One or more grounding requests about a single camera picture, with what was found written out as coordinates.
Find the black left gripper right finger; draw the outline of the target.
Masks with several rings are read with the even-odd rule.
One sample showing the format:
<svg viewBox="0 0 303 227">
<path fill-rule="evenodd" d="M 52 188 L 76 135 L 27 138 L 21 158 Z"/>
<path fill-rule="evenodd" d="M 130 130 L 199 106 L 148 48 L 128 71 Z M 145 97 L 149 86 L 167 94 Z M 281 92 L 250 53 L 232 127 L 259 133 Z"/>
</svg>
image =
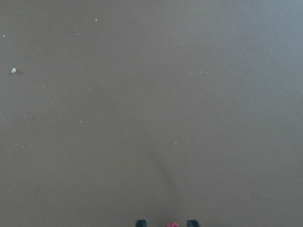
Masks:
<svg viewBox="0 0 303 227">
<path fill-rule="evenodd" d="M 199 222 L 195 219 L 187 220 L 186 227 L 199 227 Z"/>
</svg>

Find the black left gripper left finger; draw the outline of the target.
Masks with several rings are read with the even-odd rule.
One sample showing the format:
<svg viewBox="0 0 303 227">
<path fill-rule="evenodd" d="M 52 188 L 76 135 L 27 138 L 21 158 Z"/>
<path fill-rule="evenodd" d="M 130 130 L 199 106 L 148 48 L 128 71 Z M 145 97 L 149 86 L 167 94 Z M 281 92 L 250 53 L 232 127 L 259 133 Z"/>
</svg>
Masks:
<svg viewBox="0 0 303 227">
<path fill-rule="evenodd" d="M 145 219 L 136 220 L 135 227 L 147 227 L 147 226 L 148 226 L 147 220 Z"/>
</svg>

